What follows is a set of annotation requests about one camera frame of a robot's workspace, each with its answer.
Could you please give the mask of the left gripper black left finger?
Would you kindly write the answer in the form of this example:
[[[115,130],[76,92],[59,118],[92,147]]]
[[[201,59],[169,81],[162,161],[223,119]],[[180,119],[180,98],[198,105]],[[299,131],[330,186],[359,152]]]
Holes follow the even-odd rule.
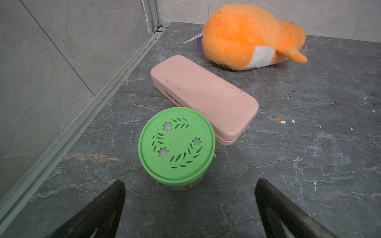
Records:
[[[125,184],[117,180],[47,237],[114,238],[119,227],[125,198]]]

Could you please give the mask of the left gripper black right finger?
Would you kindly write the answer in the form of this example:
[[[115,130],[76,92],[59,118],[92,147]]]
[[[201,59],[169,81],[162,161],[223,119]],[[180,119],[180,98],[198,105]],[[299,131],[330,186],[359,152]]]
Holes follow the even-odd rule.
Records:
[[[287,237],[283,227],[287,227],[296,238],[337,237],[264,178],[260,178],[257,182],[255,197],[268,238]]]

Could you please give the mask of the orange plush whale toy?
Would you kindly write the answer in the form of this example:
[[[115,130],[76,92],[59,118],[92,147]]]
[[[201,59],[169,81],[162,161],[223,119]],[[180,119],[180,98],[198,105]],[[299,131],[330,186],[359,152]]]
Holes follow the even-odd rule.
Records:
[[[191,40],[197,42],[198,51],[210,61],[236,71],[288,59],[308,61],[300,52],[306,40],[304,29],[254,4],[221,6]]]

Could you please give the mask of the green lidded air freshener can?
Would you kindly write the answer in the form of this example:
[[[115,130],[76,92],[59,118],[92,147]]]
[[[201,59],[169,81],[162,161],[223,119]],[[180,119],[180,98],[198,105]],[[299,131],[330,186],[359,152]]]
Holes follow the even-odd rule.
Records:
[[[172,190],[189,190],[203,179],[214,157],[216,141],[201,113],[173,107],[153,116],[144,126],[139,158],[145,170]]]

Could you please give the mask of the pink hard case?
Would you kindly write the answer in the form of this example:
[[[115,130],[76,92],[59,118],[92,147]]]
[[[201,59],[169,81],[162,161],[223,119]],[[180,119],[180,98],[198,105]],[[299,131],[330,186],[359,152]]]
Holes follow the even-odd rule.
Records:
[[[205,116],[222,145],[236,142],[259,110],[254,97],[181,55],[154,66],[150,75],[173,104]]]

